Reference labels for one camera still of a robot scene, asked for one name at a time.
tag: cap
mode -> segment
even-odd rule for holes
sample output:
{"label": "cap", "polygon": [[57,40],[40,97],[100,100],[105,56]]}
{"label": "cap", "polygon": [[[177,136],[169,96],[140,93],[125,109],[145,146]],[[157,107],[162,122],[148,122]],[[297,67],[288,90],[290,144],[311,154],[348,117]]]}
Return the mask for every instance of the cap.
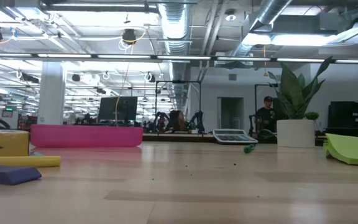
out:
{"label": "cap", "polygon": [[271,96],[266,96],[265,98],[264,98],[264,102],[266,102],[266,101],[273,101],[273,98],[271,97]]}

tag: yellow tube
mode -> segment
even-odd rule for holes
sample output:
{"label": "yellow tube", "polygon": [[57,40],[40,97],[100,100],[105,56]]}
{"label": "yellow tube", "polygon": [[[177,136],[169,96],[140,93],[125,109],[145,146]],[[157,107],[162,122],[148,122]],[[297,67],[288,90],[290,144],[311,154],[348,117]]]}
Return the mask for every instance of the yellow tube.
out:
{"label": "yellow tube", "polygon": [[60,156],[6,156],[0,157],[0,165],[57,167],[60,166]]}

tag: man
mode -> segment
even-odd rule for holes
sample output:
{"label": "man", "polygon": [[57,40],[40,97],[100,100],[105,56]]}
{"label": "man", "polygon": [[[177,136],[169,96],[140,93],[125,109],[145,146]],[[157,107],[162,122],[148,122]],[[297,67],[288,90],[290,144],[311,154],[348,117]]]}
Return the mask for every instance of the man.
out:
{"label": "man", "polygon": [[271,132],[275,132],[275,112],[272,108],[273,98],[271,96],[266,96],[264,98],[264,107],[259,109],[255,115],[255,122],[259,128],[257,131],[262,129],[268,129]]}

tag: doorway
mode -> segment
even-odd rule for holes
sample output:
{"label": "doorway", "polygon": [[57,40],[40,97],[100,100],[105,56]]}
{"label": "doorway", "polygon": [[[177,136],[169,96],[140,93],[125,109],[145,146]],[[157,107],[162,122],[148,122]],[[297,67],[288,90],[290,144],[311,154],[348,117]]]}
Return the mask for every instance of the doorway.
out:
{"label": "doorway", "polygon": [[244,126],[244,99],[218,98],[218,128],[242,129]]}

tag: yellow foam block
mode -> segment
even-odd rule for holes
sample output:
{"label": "yellow foam block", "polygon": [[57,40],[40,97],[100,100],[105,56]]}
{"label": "yellow foam block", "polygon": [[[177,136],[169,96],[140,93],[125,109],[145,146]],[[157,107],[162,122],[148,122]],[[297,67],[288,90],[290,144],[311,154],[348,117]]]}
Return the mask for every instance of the yellow foam block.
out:
{"label": "yellow foam block", "polygon": [[28,156],[29,133],[27,131],[0,130],[0,156]]}
{"label": "yellow foam block", "polygon": [[0,165],[56,167],[60,166],[60,156],[7,156],[0,157]]}

